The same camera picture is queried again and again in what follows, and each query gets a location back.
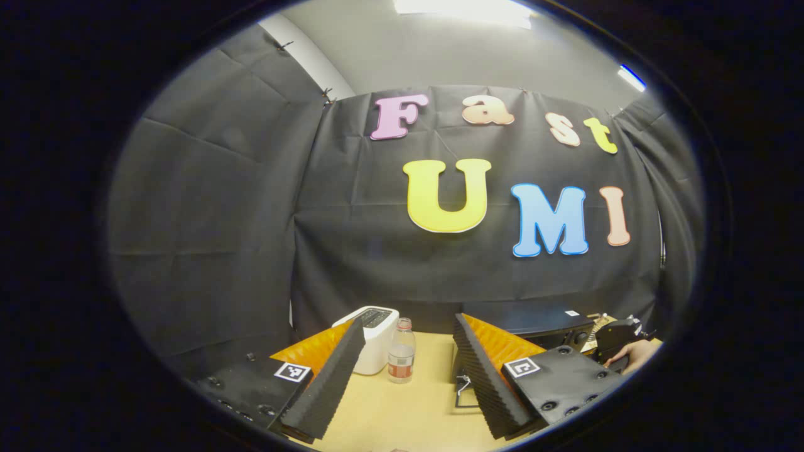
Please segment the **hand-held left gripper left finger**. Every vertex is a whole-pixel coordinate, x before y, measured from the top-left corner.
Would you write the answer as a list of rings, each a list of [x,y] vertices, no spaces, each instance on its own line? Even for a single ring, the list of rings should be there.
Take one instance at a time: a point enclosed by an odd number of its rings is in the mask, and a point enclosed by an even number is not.
[[[260,430],[322,439],[365,344],[364,322],[347,320],[270,357],[245,358],[199,377],[198,386]]]

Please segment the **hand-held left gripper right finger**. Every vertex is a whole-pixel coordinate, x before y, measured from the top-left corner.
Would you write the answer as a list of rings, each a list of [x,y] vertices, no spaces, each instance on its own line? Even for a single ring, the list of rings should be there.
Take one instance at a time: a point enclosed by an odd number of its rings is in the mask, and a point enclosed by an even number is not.
[[[464,313],[455,315],[454,343],[495,439],[561,423],[625,379],[568,345],[544,349]]]

